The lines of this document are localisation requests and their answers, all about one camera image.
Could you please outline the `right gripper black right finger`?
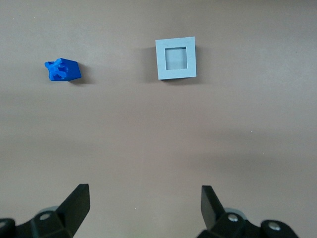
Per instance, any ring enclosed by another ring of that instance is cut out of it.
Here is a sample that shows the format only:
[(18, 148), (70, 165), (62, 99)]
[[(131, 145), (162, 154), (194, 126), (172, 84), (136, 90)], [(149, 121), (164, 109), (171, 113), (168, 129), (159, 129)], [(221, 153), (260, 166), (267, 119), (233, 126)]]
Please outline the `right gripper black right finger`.
[(226, 211), (210, 185), (201, 190), (201, 213), (206, 225), (199, 238), (297, 238), (286, 223), (264, 220), (259, 227), (235, 211)]

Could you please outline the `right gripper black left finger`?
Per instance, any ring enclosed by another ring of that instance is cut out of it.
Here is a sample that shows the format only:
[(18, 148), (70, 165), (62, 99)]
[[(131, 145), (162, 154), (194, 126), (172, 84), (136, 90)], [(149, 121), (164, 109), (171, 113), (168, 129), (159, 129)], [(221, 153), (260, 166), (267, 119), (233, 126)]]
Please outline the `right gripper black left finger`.
[(54, 211), (43, 211), (19, 226), (11, 218), (2, 218), (0, 236), (2, 238), (72, 238), (89, 210), (89, 185), (79, 184)]

